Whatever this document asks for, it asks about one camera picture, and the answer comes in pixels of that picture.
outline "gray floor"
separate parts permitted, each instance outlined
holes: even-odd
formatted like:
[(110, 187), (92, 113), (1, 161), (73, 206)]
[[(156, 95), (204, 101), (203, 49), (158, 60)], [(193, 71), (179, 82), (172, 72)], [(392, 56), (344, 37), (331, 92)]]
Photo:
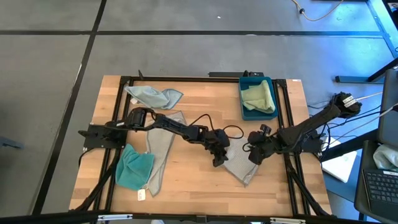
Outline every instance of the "gray floor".
[[(300, 3), (312, 17), (335, 4)], [(377, 0), (373, 4), (382, 11)], [(99, 0), (1, 1), (0, 30), (91, 30), (99, 5)], [(106, 5), (99, 29), (378, 31), (363, 2), (345, 2), (325, 20), (308, 22), (288, 0), (113, 0)], [(25, 144), (23, 150), (0, 149), (0, 217), (29, 213), (87, 41), (87, 35), (0, 36), (0, 136)], [(97, 36), (44, 212), (68, 209), (83, 144), (77, 131), (91, 120), (103, 75), (137, 75), (138, 69), (147, 76), (196, 77), (210, 71), (260, 71), (272, 78), (302, 79), (307, 103), (312, 104), (339, 91), (358, 97), (382, 91), (381, 85), (339, 84), (333, 78), (368, 76), (392, 59), (381, 37)], [(363, 110), (380, 102), (381, 96), (364, 100)], [(336, 128), (332, 134), (343, 134), (362, 122)], [(353, 134), (376, 127), (374, 122)], [(335, 215), (357, 219), (351, 202), (329, 196)]]

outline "towel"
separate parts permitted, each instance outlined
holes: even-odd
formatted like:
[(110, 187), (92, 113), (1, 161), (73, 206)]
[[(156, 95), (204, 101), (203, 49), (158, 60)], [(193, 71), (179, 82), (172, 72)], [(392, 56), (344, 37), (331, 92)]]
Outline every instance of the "towel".
[(183, 95), (174, 89), (159, 91), (151, 86), (126, 86), (124, 90), (146, 107), (164, 110), (172, 109)]
[(398, 149), (386, 144), (379, 146), (373, 154), (373, 160), (379, 169), (387, 169), (398, 172)]
[(275, 111), (267, 80), (263, 80), (258, 86), (250, 86), (247, 90), (242, 90), (241, 94), (243, 105), (248, 110), (258, 110), (268, 114)]
[(139, 190), (147, 183), (153, 165), (154, 155), (139, 154), (127, 144), (116, 166), (116, 183)]
[(250, 180), (257, 172), (258, 165), (255, 165), (249, 160), (250, 152), (242, 150), (243, 144), (247, 143), (248, 139), (243, 137), (241, 139), (231, 139), (231, 145), (226, 148), (227, 161), (224, 161), (223, 166), (232, 173), (244, 186), (250, 183)]
[[(167, 115), (167, 117), (185, 124), (185, 119), (181, 111)], [(169, 149), (173, 143), (174, 137), (174, 133), (164, 129), (156, 128), (147, 132), (147, 152), (155, 155), (154, 167), (152, 168), (147, 184), (150, 194), (153, 197), (159, 193), (162, 187), (167, 155), (169, 154)]]

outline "white label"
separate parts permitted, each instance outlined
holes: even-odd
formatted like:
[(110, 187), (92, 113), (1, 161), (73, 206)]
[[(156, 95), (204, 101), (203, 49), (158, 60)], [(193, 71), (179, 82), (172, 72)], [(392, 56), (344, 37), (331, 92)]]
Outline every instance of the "white label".
[(344, 106), (345, 106), (346, 108), (348, 108), (349, 106), (353, 105), (354, 103), (356, 103), (356, 100), (351, 100), (350, 102), (344, 104)]
[(135, 98), (133, 98), (133, 99), (130, 100), (130, 102), (131, 102), (132, 104), (136, 104), (136, 103), (138, 103), (138, 100), (135, 99)]
[(388, 175), (396, 175), (398, 176), (398, 173), (396, 172), (390, 172), (390, 171), (383, 171), (384, 174), (388, 174)]
[(349, 96), (349, 97), (343, 99), (343, 103), (347, 103), (347, 102), (349, 102), (349, 101), (351, 101), (353, 99), (354, 99), (353, 96)]
[(138, 190), (138, 201), (145, 200), (145, 189)]

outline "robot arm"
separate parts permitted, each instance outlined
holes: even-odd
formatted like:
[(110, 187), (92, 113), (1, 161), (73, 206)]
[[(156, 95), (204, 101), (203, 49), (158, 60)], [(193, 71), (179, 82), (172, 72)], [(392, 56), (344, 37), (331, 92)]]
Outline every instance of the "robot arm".
[[(147, 115), (150, 114), (154, 122), (148, 126), (146, 124)], [(202, 125), (184, 125), (173, 119), (166, 117), (164, 114), (155, 113), (150, 108), (134, 108), (126, 119), (119, 121), (109, 121), (104, 126), (96, 126), (99, 131), (79, 131), (81, 135), (88, 138), (94, 138), (97, 141), (107, 139), (109, 142), (126, 142), (127, 131), (149, 131), (154, 128), (161, 128), (178, 134), (184, 140), (192, 144), (201, 144), (206, 150), (214, 155), (213, 165), (218, 167), (227, 161), (225, 148), (229, 146), (229, 139), (222, 129), (209, 131), (207, 126)]]
[(262, 126), (262, 131), (253, 131), (248, 137), (250, 144), (249, 160), (257, 165), (273, 153), (286, 152), (315, 152), (321, 151), (322, 142), (316, 129), (323, 124), (337, 118), (350, 118), (357, 115), (362, 104), (353, 99), (351, 94), (339, 93), (331, 99), (329, 104), (319, 113), (300, 124), (288, 128), (281, 128), (272, 136), (266, 136), (271, 129)]

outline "metal stand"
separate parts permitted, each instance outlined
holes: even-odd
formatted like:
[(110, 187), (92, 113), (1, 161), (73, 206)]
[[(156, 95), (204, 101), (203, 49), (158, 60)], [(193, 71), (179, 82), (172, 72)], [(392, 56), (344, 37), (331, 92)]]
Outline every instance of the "metal stand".
[(375, 141), (377, 139), (377, 129), (365, 133), (361, 136), (358, 136), (354, 139), (346, 141), (342, 144), (339, 144), (335, 147), (331, 147), (326, 154), (324, 154), (321, 158), (321, 162), (328, 161), (330, 159), (334, 159), (336, 157), (342, 156), (346, 153), (362, 149), (363, 142), (366, 140)]
[(359, 213), (359, 218), (358, 218), (359, 221), (366, 221), (367, 219), (368, 219), (367, 215), (365, 215), (361, 212)]
[(398, 65), (398, 58), (395, 58), (392, 62), (382, 67), (375, 74), (370, 77), (351, 77), (351, 76), (336, 76), (336, 82), (338, 83), (372, 83), (372, 84), (383, 84), (384, 74), (388, 69), (394, 68)]

